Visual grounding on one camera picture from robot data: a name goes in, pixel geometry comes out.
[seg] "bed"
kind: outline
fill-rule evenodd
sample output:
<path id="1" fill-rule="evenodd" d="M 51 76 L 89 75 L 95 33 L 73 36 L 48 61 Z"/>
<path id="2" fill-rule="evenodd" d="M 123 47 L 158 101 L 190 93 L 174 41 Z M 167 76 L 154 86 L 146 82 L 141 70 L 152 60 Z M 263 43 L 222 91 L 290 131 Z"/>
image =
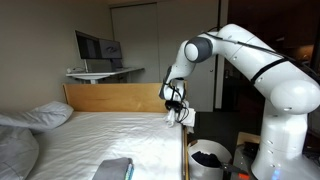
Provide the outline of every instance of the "bed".
<path id="1" fill-rule="evenodd" d="M 33 134 L 39 152 L 25 179 L 92 179 L 102 162 L 124 157 L 133 161 L 133 180 L 189 179 L 186 130 L 166 126 L 160 86 L 64 84 L 73 112 Z"/>

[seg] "folded towel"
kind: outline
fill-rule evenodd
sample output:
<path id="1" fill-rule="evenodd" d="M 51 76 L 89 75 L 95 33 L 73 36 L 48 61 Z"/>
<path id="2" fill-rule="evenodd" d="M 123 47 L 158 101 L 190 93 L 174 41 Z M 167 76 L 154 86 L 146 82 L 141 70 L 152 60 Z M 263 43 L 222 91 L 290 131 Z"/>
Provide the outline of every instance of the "folded towel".
<path id="1" fill-rule="evenodd" d="M 124 180 L 129 170 L 129 165 L 132 168 L 131 158 L 104 160 L 92 180 Z M 132 175 L 131 168 L 128 173 L 129 179 L 131 179 Z"/>

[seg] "white pillow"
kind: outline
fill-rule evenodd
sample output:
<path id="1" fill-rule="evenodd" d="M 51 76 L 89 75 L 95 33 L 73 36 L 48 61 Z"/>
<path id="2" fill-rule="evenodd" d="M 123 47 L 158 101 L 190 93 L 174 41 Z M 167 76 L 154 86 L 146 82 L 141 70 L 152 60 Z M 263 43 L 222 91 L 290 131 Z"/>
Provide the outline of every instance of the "white pillow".
<path id="1" fill-rule="evenodd" d="M 71 106 L 53 101 L 29 112 L 0 113 L 0 125 L 26 127 L 35 134 L 60 126 L 72 112 Z"/>
<path id="2" fill-rule="evenodd" d="M 29 129 L 0 126 L 0 179 L 25 179 L 38 155 L 38 142 Z"/>

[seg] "trash bin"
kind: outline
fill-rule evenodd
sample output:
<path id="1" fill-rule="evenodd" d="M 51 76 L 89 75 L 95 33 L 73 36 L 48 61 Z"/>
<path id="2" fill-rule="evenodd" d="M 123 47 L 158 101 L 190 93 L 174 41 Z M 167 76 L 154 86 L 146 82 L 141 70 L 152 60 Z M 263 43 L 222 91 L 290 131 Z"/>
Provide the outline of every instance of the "trash bin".
<path id="1" fill-rule="evenodd" d="M 204 166 L 192 157 L 199 151 L 203 154 L 214 154 L 220 162 L 229 163 L 232 159 L 230 152 L 217 142 L 204 139 L 192 141 L 188 145 L 190 180 L 222 180 L 222 169 Z"/>

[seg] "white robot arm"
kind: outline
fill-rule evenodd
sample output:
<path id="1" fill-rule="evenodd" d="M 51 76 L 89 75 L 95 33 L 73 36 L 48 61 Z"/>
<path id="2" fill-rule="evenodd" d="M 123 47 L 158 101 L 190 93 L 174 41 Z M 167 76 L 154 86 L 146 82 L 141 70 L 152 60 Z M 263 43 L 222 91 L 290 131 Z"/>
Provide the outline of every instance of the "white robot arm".
<path id="1" fill-rule="evenodd" d="M 260 147 L 252 165 L 254 176 L 318 179 L 319 169 L 302 156 L 302 149 L 307 114 L 320 104 L 320 87 L 287 57 L 247 30 L 229 24 L 219 32 L 203 33 L 183 42 L 160 97 L 169 102 L 182 101 L 185 89 L 181 78 L 192 73 L 195 63 L 216 54 L 224 56 L 266 98 Z"/>

